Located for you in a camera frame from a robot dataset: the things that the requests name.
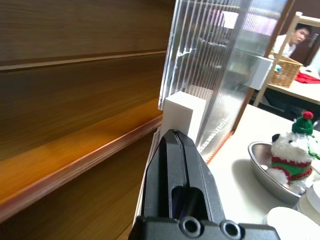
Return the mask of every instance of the stuffed toy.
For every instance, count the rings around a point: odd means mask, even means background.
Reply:
[[[297,194],[303,194],[314,182],[311,162],[320,159],[320,147],[313,136],[313,114],[304,112],[291,132],[272,137],[270,177]]]

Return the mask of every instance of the man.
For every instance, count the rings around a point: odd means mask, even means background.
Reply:
[[[310,25],[305,25],[298,23],[295,28],[295,31],[292,33],[289,42],[285,45],[282,55],[290,57],[295,51],[298,44],[302,43],[306,38],[311,34],[312,27]],[[286,38],[285,35],[280,35],[276,38],[272,51],[278,53],[282,44]]]

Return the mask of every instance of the clear plastic sheet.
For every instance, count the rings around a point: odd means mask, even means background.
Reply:
[[[177,0],[159,97],[206,100],[196,146],[205,161],[231,131],[286,0]]]

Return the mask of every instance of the silver metal bowl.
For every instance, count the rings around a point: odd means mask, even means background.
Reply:
[[[298,202],[300,195],[292,192],[285,186],[277,183],[266,172],[271,167],[271,143],[253,142],[248,151],[251,157],[252,170],[259,182],[276,198],[284,203],[294,205]]]

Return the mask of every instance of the green knit hat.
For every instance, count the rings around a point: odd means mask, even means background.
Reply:
[[[292,124],[292,132],[295,134],[312,135],[314,127],[311,119],[314,115],[310,111],[306,111],[299,117],[294,124]]]

